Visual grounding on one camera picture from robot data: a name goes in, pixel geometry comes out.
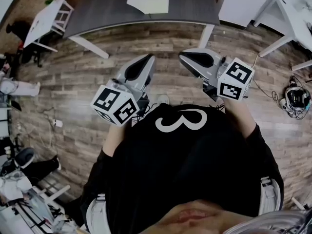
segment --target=white cube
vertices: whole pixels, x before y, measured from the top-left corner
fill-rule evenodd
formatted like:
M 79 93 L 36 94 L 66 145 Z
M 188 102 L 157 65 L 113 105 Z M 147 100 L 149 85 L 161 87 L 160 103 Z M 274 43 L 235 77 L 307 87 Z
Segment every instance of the white cube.
M 218 79 L 217 95 L 242 100 L 254 76 L 254 69 L 235 58 Z
M 90 106 L 107 122 L 122 126 L 139 111 L 131 93 L 101 85 Z

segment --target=paper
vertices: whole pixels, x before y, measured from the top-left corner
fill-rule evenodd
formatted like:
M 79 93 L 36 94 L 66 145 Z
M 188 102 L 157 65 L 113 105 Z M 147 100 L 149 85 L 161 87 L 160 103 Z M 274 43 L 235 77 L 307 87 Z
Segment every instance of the paper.
M 169 0 L 127 0 L 127 4 L 144 14 L 163 14 L 169 12 Z

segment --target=glasses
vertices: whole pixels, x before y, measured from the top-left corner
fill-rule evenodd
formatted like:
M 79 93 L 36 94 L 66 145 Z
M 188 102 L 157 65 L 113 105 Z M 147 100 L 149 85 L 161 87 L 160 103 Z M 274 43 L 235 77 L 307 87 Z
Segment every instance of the glasses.
M 312 210 L 266 213 L 223 234 L 312 234 Z

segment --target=white pants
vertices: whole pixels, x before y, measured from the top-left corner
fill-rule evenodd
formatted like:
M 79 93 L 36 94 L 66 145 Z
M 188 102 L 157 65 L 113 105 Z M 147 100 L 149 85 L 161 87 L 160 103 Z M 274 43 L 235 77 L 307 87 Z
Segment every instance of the white pants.
M 3 78 L 0 84 L 0 91 L 6 95 L 13 96 L 37 96 L 40 91 L 40 82 L 31 84 L 24 81 L 12 81 Z

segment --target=lips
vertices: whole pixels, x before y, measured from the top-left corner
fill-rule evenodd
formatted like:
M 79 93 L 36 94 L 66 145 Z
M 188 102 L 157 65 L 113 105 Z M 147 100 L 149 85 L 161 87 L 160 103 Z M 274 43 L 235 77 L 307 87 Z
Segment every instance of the lips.
M 189 220 L 201 220 L 203 218 L 216 216 L 215 213 L 210 213 L 200 209 L 187 209 L 179 212 L 178 214 L 162 221 L 162 224 L 180 224 Z

